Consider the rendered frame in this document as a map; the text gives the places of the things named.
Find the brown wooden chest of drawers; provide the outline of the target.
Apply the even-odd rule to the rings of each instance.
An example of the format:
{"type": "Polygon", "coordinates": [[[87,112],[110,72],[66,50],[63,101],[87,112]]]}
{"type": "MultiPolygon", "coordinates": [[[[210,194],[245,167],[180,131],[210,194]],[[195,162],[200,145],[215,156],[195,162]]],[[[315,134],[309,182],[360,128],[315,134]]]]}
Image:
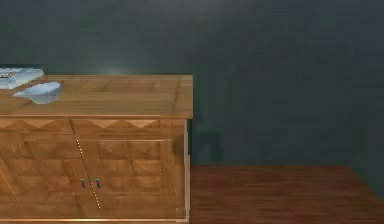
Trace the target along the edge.
{"type": "Polygon", "coordinates": [[[0,89],[0,224],[189,224],[190,75],[47,75],[0,89]]]}

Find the pale blue bowl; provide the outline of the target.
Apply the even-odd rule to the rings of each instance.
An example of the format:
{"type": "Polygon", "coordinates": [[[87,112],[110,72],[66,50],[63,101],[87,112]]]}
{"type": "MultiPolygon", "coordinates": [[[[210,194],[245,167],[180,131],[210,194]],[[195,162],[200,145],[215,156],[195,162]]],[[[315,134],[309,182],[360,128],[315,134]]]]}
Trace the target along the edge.
{"type": "Polygon", "coordinates": [[[17,98],[27,98],[35,104],[49,104],[54,102],[61,92],[61,84],[59,82],[47,82],[36,84],[23,91],[13,94],[17,98]]]}

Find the pale blue telephone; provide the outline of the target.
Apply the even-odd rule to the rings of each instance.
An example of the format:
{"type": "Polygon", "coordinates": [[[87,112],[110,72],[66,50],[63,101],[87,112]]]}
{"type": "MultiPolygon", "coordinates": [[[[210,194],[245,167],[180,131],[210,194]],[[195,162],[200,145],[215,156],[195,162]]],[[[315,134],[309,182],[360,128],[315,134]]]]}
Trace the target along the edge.
{"type": "Polygon", "coordinates": [[[0,68],[0,89],[14,89],[44,75],[36,68],[0,68]]]}

